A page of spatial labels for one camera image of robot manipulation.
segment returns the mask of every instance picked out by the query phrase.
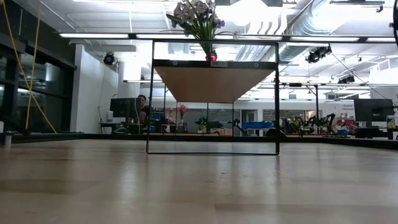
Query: ceiling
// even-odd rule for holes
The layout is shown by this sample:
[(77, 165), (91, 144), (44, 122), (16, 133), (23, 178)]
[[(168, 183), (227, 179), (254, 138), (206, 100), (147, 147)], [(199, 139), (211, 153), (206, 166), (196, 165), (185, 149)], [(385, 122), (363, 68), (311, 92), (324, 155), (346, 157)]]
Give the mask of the ceiling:
[[(33, 14), (37, 14), (42, 2), (42, 20), (59, 32), (160, 32), (169, 30), (171, 24), (165, 15), (171, 14), (176, 2), (178, 2), (176, 0), (157, 3), (151, 2), (151, 0), (134, 1), (133, 3), (130, 0), (128, 0), (130, 3), (120, 3), (121, 0), (118, 0), (118, 3), (94, 2), (96, 0), (91, 0), (93, 2), (77, 2), (82, 0), (14, 1)], [(302, 14), (300, 12), (309, 2), (310, 0), (296, 0), (297, 5), (295, 7), (283, 9), (288, 27), (286, 32), (289, 32), (289, 27), (299, 26), (300, 20), (297, 18), (308, 16), (307, 11), (303, 11)], [(330, 10), (317, 14), (318, 17), (315, 21), (320, 27), (330, 27), (332, 23), (339, 20), (341, 24), (335, 25), (335, 29), (328, 33), (329, 35), (382, 35), (390, 37), (392, 35), (392, 29), (389, 27), (389, 23), (392, 22), (392, 5), (393, 1), (385, 0), (384, 9), (379, 13), (376, 12), (378, 7), (374, 6), (334, 6), (334, 11)], [(248, 33), (256, 24), (255, 21), (251, 21), (246, 26), (237, 26), (236, 17), (238, 15), (230, 11), (230, 6), (217, 6), (217, 10), (219, 16), (226, 20), (226, 26), (221, 31), (240, 30), (242, 33)], [(257, 18), (270, 17), (270, 12), (259, 14)], [(91, 42), (84, 41), (82, 44), (85, 44), (86, 49), (92, 51), (98, 57), (102, 57), (105, 52), (111, 50), (115, 51), (116, 55), (121, 58), (132, 54), (131, 52), (142, 54), (143, 56), (140, 56), (142, 75), (146, 78), (149, 77), (151, 55), (148, 54), (148, 47), (150, 47), (148, 41), (92, 40)], [(170, 56), (170, 49), (175, 50), (181, 47), (178, 45), (168, 46), (168, 56)], [(346, 68), (352, 68), (359, 77), (367, 79), (371, 68), (395, 56), (398, 57), (397, 47), (394, 44), (331, 44), (335, 57), (328, 55), (318, 63), (308, 64), (305, 57), (309, 50), (315, 48), (304, 47), (297, 55), (294, 55), (292, 61), (281, 67), (281, 81), (336, 83), (339, 77), (349, 74)], [(219, 58), (233, 60), (241, 50), (241, 47), (219, 48)], [(186, 58), (186, 54), (176, 54), (174, 57)], [(264, 81), (271, 82), (272, 77)]]

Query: shelf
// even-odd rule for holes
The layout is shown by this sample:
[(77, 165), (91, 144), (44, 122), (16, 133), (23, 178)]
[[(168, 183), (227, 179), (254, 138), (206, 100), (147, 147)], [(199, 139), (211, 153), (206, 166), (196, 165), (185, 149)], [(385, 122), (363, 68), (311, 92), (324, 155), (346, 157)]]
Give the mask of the shelf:
[(232, 103), (278, 69), (273, 62), (154, 60), (178, 102)]

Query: black monitor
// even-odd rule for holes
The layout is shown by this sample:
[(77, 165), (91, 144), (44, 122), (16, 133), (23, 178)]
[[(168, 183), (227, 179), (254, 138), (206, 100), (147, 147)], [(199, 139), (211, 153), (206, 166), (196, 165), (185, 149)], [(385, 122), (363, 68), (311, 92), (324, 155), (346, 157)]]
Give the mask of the black monitor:
[(388, 115), (394, 115), (390, 99), (354, 99), (356, 121), (387, 121)]
[(117, 98), (111, 99), (111, 111), (114, 118), (136, 118), (141, 114), (140, 98)]

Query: black metal frame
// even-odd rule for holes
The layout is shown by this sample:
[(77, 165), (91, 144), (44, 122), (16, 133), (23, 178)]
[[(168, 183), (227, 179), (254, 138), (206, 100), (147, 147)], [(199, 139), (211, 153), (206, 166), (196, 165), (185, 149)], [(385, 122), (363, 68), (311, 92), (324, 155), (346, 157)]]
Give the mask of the black metal frame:
[[(149, 108), (152, 107), (153, 87), (154, 87), (154, 68), (156, 66), (162, 67), (199, 67), (199, 68), (212, 68), (218, 69), (218, 67), (211, 67), (211, 62), (207, 61), (179, 61), (179, 60), (157, 60), (154, 58), (155, 45), (158, 42), (173, 42), (173, 43), (201, 43), (201, 44), (230, 44), (230, 45), (269, 45), (275, 47), (275, 62), (228, 62), (227, 68), (251, 68), (251, 69), (268, 69), (275, 71), (275, 80), (279, 80), (279, 44), (277, 42), (268, 41), (242, 41), (242, 40), (181, 40), (181, 39), (153, 39), (152, 40), (152, 67), (150, 73), (150, 91), (149, 91)], [(231, 102), (233, 109), (232, 113), (234, 116), (234, 102)], [(275, 128), (280, 129), (279, 125), (279, 82), (275, 82)], [(150, 137), (154, 135), (150, 134), (150, 122), (147, 125), (147, 136), (146, 136), (146, 153), (147, 154), (229, 154), (229, 155), (258, 155), (258, 156), (277, 156), (280, 153), (280, 137), (279, 131), (276, 131), (276, 135), (273, 138), (269, 138), (269, 142), (275, 143), (275, 153), (251, 153), (251, 152), (150, 152), (149, 141)], [(204, 136), (191, 136), (196, 138), (202, 138)], [(232, 135), (230, 138), (231, 142), (235, 142), (235, 138)]]

